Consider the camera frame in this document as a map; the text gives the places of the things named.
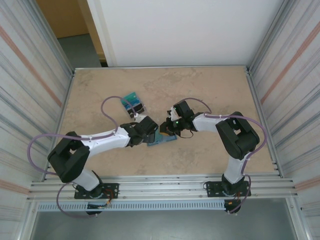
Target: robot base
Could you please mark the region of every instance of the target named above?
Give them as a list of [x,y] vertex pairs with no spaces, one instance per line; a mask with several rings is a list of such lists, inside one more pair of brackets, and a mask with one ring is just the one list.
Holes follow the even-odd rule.
[[74,199],[117,199],[119,193],[119,183],[100,183],[98,191],[92,194],[91,191],[85,190],[82,186],[77,185],[75,188]]
[[204,183],[203,188],[206,189],[206,194],[208,198],[217,198],[217,197],[237,197],[237,193],[239,193],[239,197],[244,197],[247,194],[249,188],[249,182],[243,181],[241,185],[232,193],[227,194],[222,186],[222,181],[207,181]]

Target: orange stripe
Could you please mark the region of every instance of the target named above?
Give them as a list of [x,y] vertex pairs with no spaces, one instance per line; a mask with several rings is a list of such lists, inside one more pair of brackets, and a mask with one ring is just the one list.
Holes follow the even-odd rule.
[[270,93],[275,89],[275,87],[278,85],[278,83],[284,78],[284,76],[287,74],[287,72],[292,67],[292,65],[304,53],[304,51],[307,49],[307,47],[310,45],[310,43],[312,43],[312,41],[315,39],[315,37],[318,35],[319,32],[320,32],[320,21],[315,26],[315,28],[310,32],[309,36],[304,40],[302,45],[296,51],[293,58],[289,61],[289,63],[285,66],[285,68],[282,70],[280,75],[275,79],[274,83],[271,85],[271,87],[265,93],[265,95],[261,99],[261,104],[264,104],[264,102],[266,101],[266,99],[270,95]]
[[27,189],[23,186],[19,186],[14,183],[8,182],[8,181],[1,180],[1,179],[0,179],[0,188],[6,189],[6,190],[9,190],[12,192],[16,192],[19,194],[25,194],[25,195],[29,194],[29,189]]
[[14,53],[18,56],[21,62],[26,66],[26,68],[32,73],[35,79],[42,85],[42,87],[48,92],[48,94],[53,98],[53,100],[61,107],[62,102],[55,95],[55,93],[50,89],[50,87],[45,83],[40,74],[37,72],[35,67],[29,62],[26,56],[19,50],[17,45],[12,41],[10,36],[5,32],[5,30],[0,25],[0,36],[9,45],[9,47],[14,51]]
[[300,182],[295,185],[295,188],[297,191],[302,191],[302,190],[316,187],[318,185],[320,185],[320,176],[317,176],[317,177],[311,178],[309,180]]

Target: white wall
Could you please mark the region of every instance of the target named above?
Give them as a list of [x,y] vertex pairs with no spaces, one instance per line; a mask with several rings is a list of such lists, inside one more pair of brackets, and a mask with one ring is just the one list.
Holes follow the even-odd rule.
[[88,0],[110,67],[247,65],[282,0]]

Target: mounting plate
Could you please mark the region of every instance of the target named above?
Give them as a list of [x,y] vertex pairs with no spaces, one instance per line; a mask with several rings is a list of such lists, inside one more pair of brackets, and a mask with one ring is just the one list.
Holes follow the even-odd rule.
[[74,193],[74,199],[110,199],[110,198],[117,199],[118,198],[119,183],[103,183],[102,187],[104,190],[111,190],[113,196],[111,196],[110,191],[102,191],[102,193],[99,197],[92,198],[92,197],[90,197],[89,194],[86,194],[83,191],[81,191],[82,187],[76,186],[75,193]]
[[[236,190],[237,192],[240,192],[240,197],[244,197],[247,194],[249,187],[248,181],[243,181],[243,183],[238,187]],[[222,181],[207,181],[204,183],[203,188],[206,189],[206,194],[208,198],[217,198],[217,197],[230,197],[233,198],[236,195],[227,195],[224,192],[224,189],[222,187]]]

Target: table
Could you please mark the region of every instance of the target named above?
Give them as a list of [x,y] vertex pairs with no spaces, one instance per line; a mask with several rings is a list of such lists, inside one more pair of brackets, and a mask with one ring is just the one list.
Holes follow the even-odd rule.
[[[100,112],[101,102],[108,96],[123,97],[131,92],[137,93],[148,115],[158,124],[165,121],[173,104],[186,97],[203,100],[213,114],[239,111],[259,120],[243,66],[83,68],[75,72],[60,133],[90,135],[114,129]],[[187,102],[195,113],[206,111],[197,101]],[[108,101],[104,110],[118,124],[131,122],[118,99]],[[252,126],[262,142],[263,132]],[[225,171],[228,158],[217,133],[195,132],[190,139],[112,149],[91,157],[85,167],[99,176],[217,174]],[[252,156],[245,170],[273,171],[267,146]]]

